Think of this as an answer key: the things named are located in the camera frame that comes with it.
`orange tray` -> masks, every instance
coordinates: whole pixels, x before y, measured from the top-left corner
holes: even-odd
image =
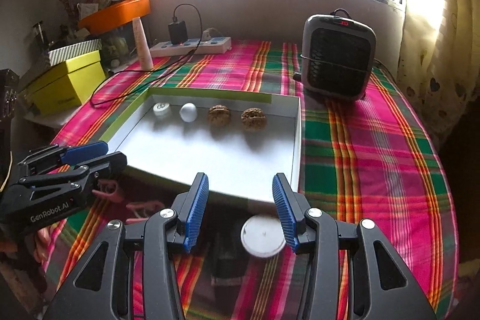
[[[102,34],[149,13],[150,0],[123,1],[86,16],[78,22],[78,28],[87,28],[90,34]]]

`blue gripper pad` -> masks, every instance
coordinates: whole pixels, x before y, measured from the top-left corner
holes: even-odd
[[[98,141],[92,144],[68,148],[61,157],[61,161],[63,164],[74,166],[86,160],[99,158],[107,153],[109,153],[109,145],[105,141]]]
[[[289,199],[285,193],[286,191],[291,192],[292,189],[290,187],[285,189],[280,182],[278,175],[275,175],[272,181],[272,193],[275,206],[277,207],[278,218],[282,225],[286,243],[291,247],[293,252],[297,252],[299,248],[297,224],[295,222]]]
[[[190,212],[185,224],[185,241],[183,246],[187,253],[190,253],[192,247],[197,243],[200,226],[202,225],[203,212],[208,199],[208,176],[203,177],[196,189],[195,198],[190,208]]]

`white lace curtain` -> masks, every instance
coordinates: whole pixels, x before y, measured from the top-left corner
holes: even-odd
[[[477,99],[479,0],[406,0],[397,83],[436,148]]]

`plaid tablecloth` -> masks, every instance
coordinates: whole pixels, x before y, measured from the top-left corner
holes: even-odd
[[[438,318],[445,316],[457,277],[458,237],[452,197],[437,154],[410,105],[391,80],[374,69],[366,97],[354,103],[316,100],[293,81],[299,70],[294,44],[236,41],[223,55],[197,55],[157,85],[225,88],[301,97],[302,165],[299,191],[311,205],[338,220],[376,221],[419,281]],[[154,59],[154,66],[169,58]],[[138,69],[134,64],[130,69]],[[158,74],[116,75],[95,96],[105,100],[132,91]],[[133,97],[93,109],[87,103],[54,140],[78,145],[96,140]],[[104,224],[124,218],[118,205],[97,200],[52,229],[43,267],[59,287]],[[306,267],[289,248],[273,258],[251,259],[231,303],[215,299],[206,249],[176,258],[187,319],[293,319]],[[341,255],[339,319],[346,316],[347,269]],[[141,279],[134,301],[141,309]]]

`power strip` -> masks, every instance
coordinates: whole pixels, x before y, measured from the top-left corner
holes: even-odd
[[[183,44],[172,44],[171,41],[166,41],[150,48],[150,54],[152,57],[182,56],[195,49],[197,44],[198,39],[191,39]],[[195,54],[225,53],[229,49],[232,49],[232,39],[230,37],[216,37],[208,41],[202,41]]]

